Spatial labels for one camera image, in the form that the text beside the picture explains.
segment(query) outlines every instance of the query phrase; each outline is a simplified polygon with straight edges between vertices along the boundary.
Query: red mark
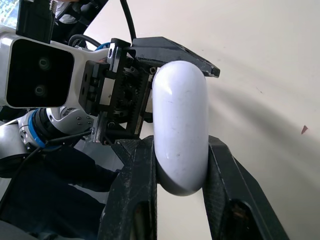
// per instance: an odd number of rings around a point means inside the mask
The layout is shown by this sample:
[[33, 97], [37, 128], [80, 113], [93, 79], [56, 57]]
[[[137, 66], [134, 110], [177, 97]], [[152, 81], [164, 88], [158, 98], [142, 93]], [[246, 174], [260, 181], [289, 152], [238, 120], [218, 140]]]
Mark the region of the red mark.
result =
[[304, 134], [308, 130], [307, 126], [304, 125], [301, 134]]

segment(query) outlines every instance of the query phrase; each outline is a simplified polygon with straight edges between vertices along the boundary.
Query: white surface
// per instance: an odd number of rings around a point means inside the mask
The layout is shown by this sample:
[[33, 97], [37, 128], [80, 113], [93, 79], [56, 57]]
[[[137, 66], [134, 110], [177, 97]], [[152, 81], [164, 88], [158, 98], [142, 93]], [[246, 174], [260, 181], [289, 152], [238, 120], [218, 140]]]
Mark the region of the white surface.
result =
[[[258, 180], [290, 239], [320, 239], [320, 2], [128, 4], [138, 37], [167, 37], [221, 69], [207, 79], [209, 133]], [[110, 0], [86, 34], [129, 41], [119, 1]], [[143, 130], [147, 136], [152, 126]], [[210, 239], [200, 193], [175, 197], [159, 186], [158, 238]]]
[[165, 64], [153, 80], [152, 106], [159, 183], [174, 195], [194, 194], [208, 171], [206, 78], [192, 63]]

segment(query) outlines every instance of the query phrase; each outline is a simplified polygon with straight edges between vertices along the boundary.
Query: black cable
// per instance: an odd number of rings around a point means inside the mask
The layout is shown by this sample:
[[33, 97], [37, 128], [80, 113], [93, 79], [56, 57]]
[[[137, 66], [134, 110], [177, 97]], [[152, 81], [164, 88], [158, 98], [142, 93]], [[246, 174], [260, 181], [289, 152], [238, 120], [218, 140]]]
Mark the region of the black cable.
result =
[[[82, 132], [82, 133], [78, 133], [78, 134], [74, 134], [74, 135], [70, 135], [70, 136], [64, 136], [64, 137], [60, 137], [60, 138], [56, 138], [56, 139], [52, 139], [50, 141], [47, 141], [46, 142], [46, 146], [47, 145], [52, 145], [52, 144], [58, 144], [58, 143], [63, 143], [64, 141], [66, 140], [70, 140], [70, 139], [74, 139], [74, 138], [80, 138], [80, 137], [83, 137], [83, 136], [87, 136], [87, 135], [90, 135], [92, 133], [92, 131], [85, 131], [85, 132]], [[40, 151], [42, 150], [43, 148], [42, 147], [37, 147], [32, 153], [29, 154], [29, 156], [27, 156], [23, 162], [20, 164], [19, 168], [16, 170], [14, 176], [12, 177], [1, 201], [0, 201], [0, 216], [8, 202], [8, 199], [9, 199], [9, 195], [12, 191], [12, 188], [13, 188], [13, 185], [15, 184], [15, 182], [17, 181], [17, 178], [21, 172], [21, 170], [24, 168], [24, 166], [30, 162], [33, 157]]]
[[87, 42], [91, 43], [92, 45], [94, 45], [95, 47], [99, 47], [101, 45], [101, 43], [97, 42], [93, 38], [86, 36], [86, 35], [83, 35], [83, 34], [75, 34], [72, 37], [70, 37], [68, 45], [73, 47], [73, 43], [76, 40], [87, 41]]
[[133, 41], [134, 39], [137, 38], [136, 35], [136, 30], [135, 30], [135, 25], [134, 25], [134, 21], [132, 19], [131, 13], [130, 13], [130, 9], [127, 3], [127, 0], [120, 0], [125, 18], [126, 18], [126, 22], [128, 24], [129, 27], [129, 31], [130, 31], [130, 37], [131, 37], [131, 41]]
[[62, 18], [62, 16], [68, 12], [68, 10], [72, 7], [73, 4], [73, 2], [69, 2], [66, 8], [62, 12], [60, 12], [59, 15], [55, 17], [55, 19], [59, 20], [60, 18]]
[[56, 138], [56, 139], [52, 139], [52, 140], [48, 141], [46, 143], [46, 145], [54, 145], [54, 144], [58, 144], [58, 143], [63, 143], [64, 141], [67, 141], [67, 140], [70, 140], [70, 139], [80, 138], [80, 137], [89, 135], [89, 134], [91, 134], [91, 132], [92, 131], [90, 130], [90, 131], [85, 131], [85, 132], [74, 134], [74, 135], [70, 135], [70, 136], [64, 136], [64, 137], [59, 137], [59, 138]]

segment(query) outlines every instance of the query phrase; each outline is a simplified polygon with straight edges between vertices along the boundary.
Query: scratch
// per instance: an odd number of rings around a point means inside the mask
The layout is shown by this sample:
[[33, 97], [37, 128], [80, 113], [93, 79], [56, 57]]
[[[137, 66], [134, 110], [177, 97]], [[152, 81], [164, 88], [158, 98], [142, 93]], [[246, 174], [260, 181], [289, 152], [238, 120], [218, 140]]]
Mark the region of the scratch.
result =
[[301, 134], [304, 134], [308, 129], [309, 128], [306, 125], [304, 125]]
[[256, 86], [255, 87], [261, 94], [264, 94], [262, 91], [260, 91], [260, 89]]

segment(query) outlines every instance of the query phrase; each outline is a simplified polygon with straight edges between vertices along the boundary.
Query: cable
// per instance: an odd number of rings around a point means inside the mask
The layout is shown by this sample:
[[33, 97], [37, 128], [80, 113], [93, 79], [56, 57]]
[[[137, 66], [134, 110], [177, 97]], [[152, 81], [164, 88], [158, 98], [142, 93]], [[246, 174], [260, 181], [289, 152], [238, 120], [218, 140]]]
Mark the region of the cable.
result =
[[[70, 135], [70, 136], [65, 136], [65, 137], [60, 137], [60, 138], [55, 138], [55, 139], [52, 139], [50, 141], [47, 141], [46, 142], [46, 146], [47, 145], [52, 145], [52, 144], [58, 144], [58, 143], [63, 143], [64, 141], [66, 140], [70, 140], [70, 139], [74, 139], [74, 138], [80, 138], [80, 137], [83, 137], [83, 136], [87, 136], [87, 135], [90, 135], [92, 133], [92, 131], [85, 131], [85, 132], [82, 132], [82, 133], [78, 133], [78, 134], [74, 134], [74, 135]], [[14, 176], [12, 177], [1, 201], [0, 201], [0, 216], [8, 202], [8, 199], [9, 199], [9, 195], [13, 189], [13, 185], [15, 184], [15, 182], [17, 181], [17, 178], [21, 172], [21, 170], [24, 168], [24, 166], [30, 162], [33, 157], [40, 151], [42, 150], [43, 148], [38, 146], [32, 153], [29, 154], [29, 156], [27, 156], [24, 161], [20, 164], [19, 168], [16, 170]]]
[[92, 45], [94, 45], [96, 48], [98, 48], [101, 45], [101, 43], [99, 43], [98, 41], [83, 34], [75, 34], [72, 37], [70, 37], [68, 45], [73, 47], [73, 43], [75, 40], [85, 40], [88, 43], [91, 43]]
[[70, 140], [70, 139], [79, 138], [79, 137], [83, 137], [83, 136], [87, 136], [87, 135], [89, 135], [91, 133], [92, 133], [92, 131], [90, 130], [90, 131], [85, 131], [85, 132], [74, 134], [74, 135], [70, 135], [70, 136], [59, 137], [59, 138], [47, 141], [47, 143], [45, 145], [54, 145], [54, 144], [58, 144], [58, 143], [63, 143], [64, 141], [67, 141], [67, 140]]
[[127, 3], [127, 0], [120, 0], [125, 18], [126, 18], [126, 22], [128, 24], [129, 27], [129, 32], [130, 32], [130, 37], [131, 37], [131, 41], [133, 41], [134, 39], [137, 38], [136, 35], [136, 30], [135, 30], [135, 25], [134, 25], [134, 21], [132, 20], [132, 16], [130, 13], [130, 9]]
[[109, 48], [109, 47], [110, 47], [110, 42], [106, 42], [106, 43], [101, 44], [100, 46], [98, 46], [98, 47], [96, 48], [95, 51], [100, 50], [100, 49], [103, 49], [104, 47]]

